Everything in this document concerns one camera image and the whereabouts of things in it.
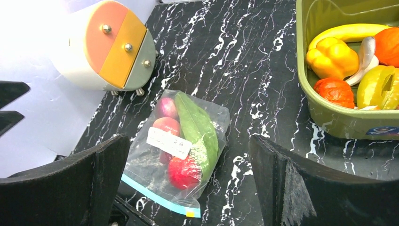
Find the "red toy apple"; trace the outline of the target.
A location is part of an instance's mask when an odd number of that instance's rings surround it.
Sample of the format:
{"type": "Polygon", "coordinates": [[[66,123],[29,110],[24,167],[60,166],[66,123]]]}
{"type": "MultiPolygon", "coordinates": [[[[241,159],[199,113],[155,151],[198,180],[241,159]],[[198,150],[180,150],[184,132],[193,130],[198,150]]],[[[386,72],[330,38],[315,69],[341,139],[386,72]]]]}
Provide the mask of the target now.
{"type": "Polygon", "coordinates": [[[200,183],[202,170],[190,156],[184,160],[173,157],[168,165],[168,177],[175,188],[184,190],[200,183]]]}

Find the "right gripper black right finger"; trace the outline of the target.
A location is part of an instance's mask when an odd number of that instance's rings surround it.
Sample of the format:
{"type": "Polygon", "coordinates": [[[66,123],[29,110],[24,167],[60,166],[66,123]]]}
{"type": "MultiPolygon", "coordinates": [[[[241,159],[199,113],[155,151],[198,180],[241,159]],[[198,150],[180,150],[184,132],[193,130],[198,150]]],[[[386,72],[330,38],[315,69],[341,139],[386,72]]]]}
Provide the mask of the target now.
{"type": "Polygon", "coordinates": [[[249,152],[266,226],[396,226],[399,182],[351,175],[253,135],[249,152]]]}

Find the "pink toy peach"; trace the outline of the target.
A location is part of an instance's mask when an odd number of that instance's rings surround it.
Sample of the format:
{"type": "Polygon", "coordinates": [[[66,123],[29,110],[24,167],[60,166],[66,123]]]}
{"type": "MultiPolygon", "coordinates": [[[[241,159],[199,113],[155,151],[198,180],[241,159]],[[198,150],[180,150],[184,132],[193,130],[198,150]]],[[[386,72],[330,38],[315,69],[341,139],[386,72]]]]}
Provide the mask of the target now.
{"type": "Polygon", "coordinates": [[[170,132],[175,136],[180,136],[180,124],[177,120],[171,117],[162,117],[155,120],[152,125],[155,128],[161,129],[165,132],[170,132]]]}

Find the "green toy leaf vegetable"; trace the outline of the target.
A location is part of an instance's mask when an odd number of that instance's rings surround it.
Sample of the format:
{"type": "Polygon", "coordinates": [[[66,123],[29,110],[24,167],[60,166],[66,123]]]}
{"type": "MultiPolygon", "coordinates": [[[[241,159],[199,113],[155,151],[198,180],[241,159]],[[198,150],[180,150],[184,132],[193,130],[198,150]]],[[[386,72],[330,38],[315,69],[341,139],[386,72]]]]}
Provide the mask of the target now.
{"type": "Polygon", "coordinates": [[[201,167],[202,182],[211,177],[217,163],[219,143],[208,113],[185,93],[178,91],[175,105],[184,138],[192,143],[190,156],[201,167]]]}

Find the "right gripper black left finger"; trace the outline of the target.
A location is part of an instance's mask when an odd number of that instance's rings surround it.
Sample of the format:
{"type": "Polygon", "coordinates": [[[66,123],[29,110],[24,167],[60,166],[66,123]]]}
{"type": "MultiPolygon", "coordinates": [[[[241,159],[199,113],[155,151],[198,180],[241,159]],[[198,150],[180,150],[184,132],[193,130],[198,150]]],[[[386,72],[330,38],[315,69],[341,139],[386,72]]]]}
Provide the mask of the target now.
{"type": "Polygon", "coordinates": [[[126,135],[0,181],[3,226],[106,226],[130,147],[126,135]]]}

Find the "purple toy onion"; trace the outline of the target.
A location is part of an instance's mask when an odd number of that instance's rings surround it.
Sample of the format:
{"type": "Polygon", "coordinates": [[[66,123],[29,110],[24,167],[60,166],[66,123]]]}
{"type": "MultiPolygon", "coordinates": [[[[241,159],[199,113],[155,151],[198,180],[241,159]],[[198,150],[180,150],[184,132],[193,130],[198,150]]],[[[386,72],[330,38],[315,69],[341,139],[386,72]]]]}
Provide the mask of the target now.
{"type": "Polygon", "coordinates": [[[178,118],[175,102],[170,97],[163,97],[159,100],[156,106],[156,115],[160,117],[178,118]]]}

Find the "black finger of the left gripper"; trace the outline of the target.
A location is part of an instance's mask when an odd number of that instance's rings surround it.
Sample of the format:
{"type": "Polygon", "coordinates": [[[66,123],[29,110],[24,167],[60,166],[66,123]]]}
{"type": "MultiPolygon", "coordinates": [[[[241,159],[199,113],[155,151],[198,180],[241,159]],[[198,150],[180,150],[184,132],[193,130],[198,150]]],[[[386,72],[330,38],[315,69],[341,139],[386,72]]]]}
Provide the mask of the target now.
{"type": "Polygon", "coordinates": [[[3,108],[30,90],[30,87],[21,81],[0,82],[0,107],[3,108]]]}
{"type": "Polygon", "coordinates": [[[0,136],[13,128],[24,116],[17,111],[1,111],[0,112],[0,136]]]}

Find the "clear zip top bag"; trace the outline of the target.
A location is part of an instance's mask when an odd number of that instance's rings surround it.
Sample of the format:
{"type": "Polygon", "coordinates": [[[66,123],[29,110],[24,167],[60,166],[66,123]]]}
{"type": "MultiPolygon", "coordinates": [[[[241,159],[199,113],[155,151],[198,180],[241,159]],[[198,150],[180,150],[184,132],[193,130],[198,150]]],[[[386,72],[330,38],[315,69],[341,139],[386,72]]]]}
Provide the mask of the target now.
{"type": "MultiPolygon", "coordinates": [[[[175,100],[177,92],[177,90],[167,89],[160,99],[170,97],[175,100]]],[[[229,109],[204,99],[188,96],[208,113],[216,129],[219,143],[218,161],[226,146],[226,131],[230,125],[229,109]]],[[[200,218],[201,210],[198,199],[211,177],[207,182],[200,181],[198,185],[190,186],[184,190],[179,190],[170,183],[168,177],[170,160],[173,157],[184,160],[190,156],[192,143],[184,138],[181,127],[178,137],[152,126],[155,120],[159,118],[156,115],[156,106],[130,146],[121,179],[155,203],[175,213],[191,218],[200,218]]]]}

